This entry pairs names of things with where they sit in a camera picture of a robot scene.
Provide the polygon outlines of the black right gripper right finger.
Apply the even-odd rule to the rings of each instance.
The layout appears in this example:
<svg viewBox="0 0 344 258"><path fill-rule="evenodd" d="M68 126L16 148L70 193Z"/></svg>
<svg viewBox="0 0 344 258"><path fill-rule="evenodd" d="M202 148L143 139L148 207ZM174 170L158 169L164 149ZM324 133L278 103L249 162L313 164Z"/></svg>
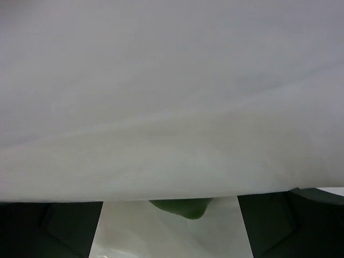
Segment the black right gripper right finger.
<svg viewBox="0 0 344 258"><path fill-rule="evenodd" d="M254 257L343 257L343 197L323 190L238 198Z"/></svg>

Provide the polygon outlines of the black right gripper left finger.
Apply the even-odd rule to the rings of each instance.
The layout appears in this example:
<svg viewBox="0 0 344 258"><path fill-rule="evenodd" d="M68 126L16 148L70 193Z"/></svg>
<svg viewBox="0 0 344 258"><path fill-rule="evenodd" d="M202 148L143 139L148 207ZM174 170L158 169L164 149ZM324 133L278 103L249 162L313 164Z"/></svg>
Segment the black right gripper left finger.
<svg viewBox="0 0 344 258"><path fill-rule="evenodd" d="M1 203L1 258L89 257L102 206Z"/></svg>

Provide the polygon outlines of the green fake lime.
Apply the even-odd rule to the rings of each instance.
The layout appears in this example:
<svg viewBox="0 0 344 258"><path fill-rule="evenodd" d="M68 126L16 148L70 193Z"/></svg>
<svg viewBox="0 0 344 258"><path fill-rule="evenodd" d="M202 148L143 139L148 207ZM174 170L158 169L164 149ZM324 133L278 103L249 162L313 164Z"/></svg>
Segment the green fake lime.
<svg viewBox="0 0 344 258"><path fill-rule="evenodd" d="M213 198L199 198L150 200L149 202L162 211L175 214L186 219L196 220L204 215L207 207L212 201Z"/></svg>

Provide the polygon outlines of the white plastic bag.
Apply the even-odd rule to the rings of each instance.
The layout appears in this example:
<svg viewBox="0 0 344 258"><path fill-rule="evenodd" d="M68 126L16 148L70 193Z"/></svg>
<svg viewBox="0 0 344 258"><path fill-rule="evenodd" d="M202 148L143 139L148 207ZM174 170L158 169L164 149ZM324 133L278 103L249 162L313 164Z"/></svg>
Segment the white plastic bag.
<svg viewBox="0 0 344 258"><path fill-rule="evenodd" d="M230 257L238 196L307 188L343 188L343 1L1 1L1 203L108 202L93 257Z"/></svg>

